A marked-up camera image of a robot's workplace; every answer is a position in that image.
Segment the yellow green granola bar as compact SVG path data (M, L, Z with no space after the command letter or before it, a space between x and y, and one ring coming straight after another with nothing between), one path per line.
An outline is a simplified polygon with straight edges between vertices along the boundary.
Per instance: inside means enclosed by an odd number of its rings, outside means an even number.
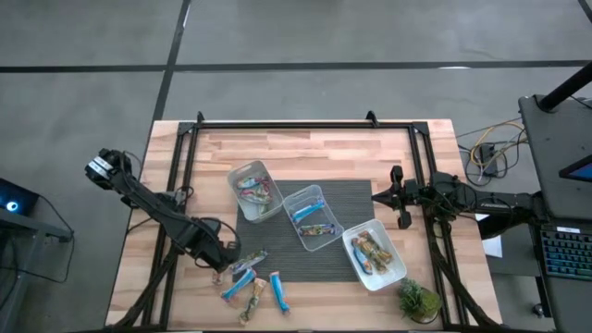
M253 291L249 301L246 304L246 307L243 312L239 315L239 322L241 325L246 326L253 317L253 314L258 306L260 301L260 297L267 286L267 281L262 278L256 278L253 281Z

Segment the backlit black keyboard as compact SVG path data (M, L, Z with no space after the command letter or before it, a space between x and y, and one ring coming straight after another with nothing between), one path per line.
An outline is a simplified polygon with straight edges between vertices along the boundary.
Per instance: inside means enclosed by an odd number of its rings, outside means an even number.
M539 240L548 276L592 281L592 230L541 229Z

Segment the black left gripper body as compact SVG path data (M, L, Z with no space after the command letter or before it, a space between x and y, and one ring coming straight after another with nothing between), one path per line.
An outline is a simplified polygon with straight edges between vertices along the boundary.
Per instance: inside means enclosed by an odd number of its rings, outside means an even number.
M197 267L211 268L217 273L223 273L239 260L241 239L229 224L215 217L192 217L191 222L199 229L198 240L191 251L191 257ZM227 245L219 238L219 232L223 227L235 236L235 240Z

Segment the frosted white plastic bin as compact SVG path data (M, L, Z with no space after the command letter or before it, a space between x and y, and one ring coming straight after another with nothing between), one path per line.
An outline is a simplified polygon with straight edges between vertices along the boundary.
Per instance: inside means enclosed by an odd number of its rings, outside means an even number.
M240 197L240 192L243 189L238 189L236 186L236 183L239 179L243 179L243 178L247 178L247 177L258 177L258 178L261 178L262 181L263 180L269 181L269 187L270 187L270 191L273 195L273 201L268 206L268 211L263 215L260 215L258 213L259 204L249 203L249 202L241 199L241 197ZM254 160L246 165L243 165L243 166L240 166L238 168L231 170L228 173L227 179L228 179L228 185L229 185L232 193L236 197L238 207L239 207L240 211L242 212L242 215L244 216L244 218L248 222L253 223L253 224L262 223L263 221L276 215L282 209L283 196L282 196L276 182L273 180L273 178L271 177L270 173L268 172L265 164L262 161ZM252 187L252 188L249 188L249 189L257 190L259 187L259 184Z

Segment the black stand pole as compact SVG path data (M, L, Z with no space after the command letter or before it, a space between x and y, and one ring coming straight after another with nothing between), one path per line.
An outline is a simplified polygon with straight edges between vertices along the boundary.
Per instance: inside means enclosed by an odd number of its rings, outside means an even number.
M592 82L592 61L580 68L552 92L542 97L537 102L537 105L543 112L553 114L555 113L555 108L559 104L584 88L590 82Z

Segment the silver red granola bar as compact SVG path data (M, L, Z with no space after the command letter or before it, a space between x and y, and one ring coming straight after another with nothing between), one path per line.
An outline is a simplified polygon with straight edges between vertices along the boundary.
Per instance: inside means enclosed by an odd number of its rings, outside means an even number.
M272 196L267 191L259 191L253 189L243 189L240 192L241 199L252 203L252 204L270 204L272 202Z

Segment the white paper sheet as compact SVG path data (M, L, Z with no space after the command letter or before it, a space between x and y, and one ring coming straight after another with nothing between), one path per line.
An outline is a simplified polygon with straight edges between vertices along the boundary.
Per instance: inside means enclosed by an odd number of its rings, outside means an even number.
M501 236L498 235L494 238L482 240L482 244L484 247L485 255L491 256L495 258L502 258L502 241Z

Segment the bright blue granola bar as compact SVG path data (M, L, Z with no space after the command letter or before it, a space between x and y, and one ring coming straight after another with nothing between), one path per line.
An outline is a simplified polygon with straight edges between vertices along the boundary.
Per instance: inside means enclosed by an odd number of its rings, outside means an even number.
M232 301L238 292L251 283L256 278L256 276L257 274L254 269L246 269L242 276L229 289L223 291L220 294L221 299L225 302Z
M304 218L314 213L315 211L324 208L326 205L325 201L318 199L315 203L309 204L304 208L296 211L291 215L291 220L294 224L299 224Z

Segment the black computer blue light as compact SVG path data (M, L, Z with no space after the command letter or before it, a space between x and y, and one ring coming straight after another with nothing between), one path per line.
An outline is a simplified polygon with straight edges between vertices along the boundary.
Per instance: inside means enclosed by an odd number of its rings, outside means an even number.
M40 195L0 178L0 226L44 229L52 226L33 216Z

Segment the clear plastic bin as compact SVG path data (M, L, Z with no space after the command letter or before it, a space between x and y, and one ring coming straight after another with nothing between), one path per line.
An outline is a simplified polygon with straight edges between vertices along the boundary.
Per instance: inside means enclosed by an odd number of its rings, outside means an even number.
M304 208L309 204L315 203L318 199L325 201L326 205L324 208L315 211L306 218L304 218L299 224L294 224L291 220L291 215L296 211ZM321 248L329 245L329 243L340 238L344 232L344 227L335 217L327 198L325 197L322 189L317 184L308 185L291 195L284 198L283 207L288 215L288 219L293 226L299 240L302 243L303 248L308 252L315 252ZM321 236L300 236L298 233L298 227L309 226L316 224L334 224L336 227L336 233L333 235L321 235Z

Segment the black power adapter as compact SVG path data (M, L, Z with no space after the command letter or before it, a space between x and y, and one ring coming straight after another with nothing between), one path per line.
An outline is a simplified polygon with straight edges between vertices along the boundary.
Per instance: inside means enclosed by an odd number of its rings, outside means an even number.
M495 145L492 143L485 143L478 148L478 152L482 163L483 174L487 177L496 177L499 170Z

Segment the black aluminium frame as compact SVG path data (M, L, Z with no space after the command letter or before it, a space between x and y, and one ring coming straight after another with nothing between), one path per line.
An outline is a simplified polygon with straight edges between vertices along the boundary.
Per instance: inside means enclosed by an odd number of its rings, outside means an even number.
M150 135L142 183L151 190L163 190L168 180L179 124L183 121L156 121ZM451 173L465 180L463 162L450 119L378 120L205 120L199 129L196 161L192 162L189 200L193 216L219 217L235 227L238 204L226 180L234 167L250 160L262 160L272 178L280 180L369 179L373 191L385 190L389 171L401 164L405 177L416 176L409 134L390 125L425 123L432 146L428 162L426 141L419 139L417 152L422 171ZM407 277L435 289L434 269L428 250L426 223L418 207L411 208L413 224L397 227L398 213L373 203L374 214L387 230L402 261ZM476 303L497 323L501 323L498 300L489 273L478 227L470 218L459 217L452 224L451 241L459 277ZM126 237L105 325L123 318L148 283L157 244L154 222L143 225ZM290 314L283 315L271 291L265 290L254 319L246 327L238 315L248 301L247 290L235 303L226 304L219 294L222 286L211 282L212 270L201 269L182 256L173 277L172 303L168 324L150 330L230 331L273 330L290 332L339 332L363 330L441 330L437 319L429 325L402 318L395 287L368 291L360 282L285 282Z

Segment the dark grey desk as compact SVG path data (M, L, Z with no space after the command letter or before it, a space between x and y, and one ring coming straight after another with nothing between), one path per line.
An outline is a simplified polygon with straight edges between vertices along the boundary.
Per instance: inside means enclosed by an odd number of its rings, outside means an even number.
M578 163L592 163L592 109L565 101L554 113L539 109L539 97L518 105L526 129L549 229L592 244L592 179L566 179ZM588 279L546 275L552 316L561 333L592 333L592 269Z

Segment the black stand beam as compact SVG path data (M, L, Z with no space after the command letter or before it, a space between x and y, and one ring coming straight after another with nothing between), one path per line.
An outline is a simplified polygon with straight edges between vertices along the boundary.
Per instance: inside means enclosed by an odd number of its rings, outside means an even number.
M509 216L487 216L477 222L482 240L495 238L505 231L522 224L541 227L545 222L537 220L534 217L518 218L516 216L513 218Z

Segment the dark blue granola bar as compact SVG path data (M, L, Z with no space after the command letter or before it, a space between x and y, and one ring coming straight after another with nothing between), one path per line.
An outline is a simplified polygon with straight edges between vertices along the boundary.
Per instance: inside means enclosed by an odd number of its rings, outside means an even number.
M251 253L247 255L245 258L240 259L236 263L234 263L230 267L230 271L232 275L237 275L242 271L245 271L248 268L257 265L258 263L264 261L268 256L268 252L265 249L261 249L258 252Z

